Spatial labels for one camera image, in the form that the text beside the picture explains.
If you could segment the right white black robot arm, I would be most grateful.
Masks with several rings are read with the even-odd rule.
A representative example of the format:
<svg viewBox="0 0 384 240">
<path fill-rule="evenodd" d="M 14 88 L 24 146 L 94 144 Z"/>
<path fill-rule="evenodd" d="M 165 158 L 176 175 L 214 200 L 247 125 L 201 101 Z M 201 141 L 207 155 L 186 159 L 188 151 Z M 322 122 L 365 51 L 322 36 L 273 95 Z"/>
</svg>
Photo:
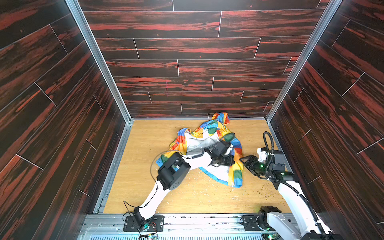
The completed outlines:
<svg viewBox="0 0 384 240">
<path fill-rule="evenodd" d="M 257 224 L 263 231 L 275 231 L 284 240 L 342 240 L 321 220 L 305 197 L 297 177 L 286 171 L 283 154 L 253 155 L 240 161 L 256 177 L 271 182 L 289 206 L 297 227 L 277 207 L 263 206 L 256 217 L 243 218 L 244 225 Z"/>
</svg>

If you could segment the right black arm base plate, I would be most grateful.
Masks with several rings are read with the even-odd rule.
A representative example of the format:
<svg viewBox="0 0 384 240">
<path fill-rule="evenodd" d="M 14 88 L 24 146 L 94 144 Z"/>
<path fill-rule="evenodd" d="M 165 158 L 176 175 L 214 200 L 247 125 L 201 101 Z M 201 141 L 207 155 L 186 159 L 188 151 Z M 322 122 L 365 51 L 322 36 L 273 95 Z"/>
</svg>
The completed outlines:
<svg viewBox="0 0 384 240">
<path fill-rule="evenodd" d="M 246 232 L 275 232 L 272 227 L 267 227 L 266 224 L 259 223 L 258 215 L 243 215 L 239 223 L 244 227 Z"/>
</svg>

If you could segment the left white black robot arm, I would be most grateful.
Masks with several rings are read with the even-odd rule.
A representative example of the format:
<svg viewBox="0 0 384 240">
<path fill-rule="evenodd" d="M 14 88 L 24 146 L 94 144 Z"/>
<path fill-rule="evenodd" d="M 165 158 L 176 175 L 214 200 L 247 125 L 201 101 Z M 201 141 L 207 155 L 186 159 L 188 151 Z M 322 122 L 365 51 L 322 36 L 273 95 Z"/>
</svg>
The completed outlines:
<svg viewBox="0 0 384 240">
<path fill-rule="evenodd" d="M 133 216 L 139 230 L 147 228 L 166 195 L 176 189 L 191 170 L 230 167 L 235 163 L 233 151 L 234 146 L 230 142 L 219 141 L 205 148 L 198 147 L 186 154 L 172 153 L 158 169 L 154 188 L 147 199 L 142 205 L 134 208 Z"/>
</svg>

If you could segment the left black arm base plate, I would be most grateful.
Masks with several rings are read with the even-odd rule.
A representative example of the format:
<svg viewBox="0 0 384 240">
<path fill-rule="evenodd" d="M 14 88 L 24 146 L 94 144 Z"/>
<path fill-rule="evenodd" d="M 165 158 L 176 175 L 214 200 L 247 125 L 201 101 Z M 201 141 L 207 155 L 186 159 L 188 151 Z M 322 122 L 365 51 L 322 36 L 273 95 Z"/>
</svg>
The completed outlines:
<svg viewBox="0 0 384 240">
<path fill-rule="evenodd" d="M 137 220 L 134 216 L 126 216 L 123 232 L 162 232 L 165 216 L 155 215 L 149 220 Z"/>
</svg>

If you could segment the multicoloured patchwork jacket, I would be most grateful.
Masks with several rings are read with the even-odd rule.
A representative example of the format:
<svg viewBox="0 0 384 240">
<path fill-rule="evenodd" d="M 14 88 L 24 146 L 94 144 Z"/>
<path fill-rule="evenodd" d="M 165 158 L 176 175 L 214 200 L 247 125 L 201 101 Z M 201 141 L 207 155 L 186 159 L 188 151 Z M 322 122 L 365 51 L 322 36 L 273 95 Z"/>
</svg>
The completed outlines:
<svg viewBox="0 0 384 240">
<path fill-rule="evenodd" d="M 183 156 L 190 155 L 194 150 L 211 147 L 220 141 L 232 145 L 229 153 L 229 164 L 213 163 L 207 167 L 198 167 L 203 173 L 213 180 L 234 188 L 243 186 L 244 164 L 240 161 L 243 157 L 241 142 L 227 125 L 230 118 L 227 113 L 215 113 L 211 120 L 204 122 L 197 129 L 183 128 L 178 131 L 177 138 L 170 144 L 169 151 L 162 154 L 156 161 L 158 167 L 162 167 L 174 153 Z"/>
</svg>

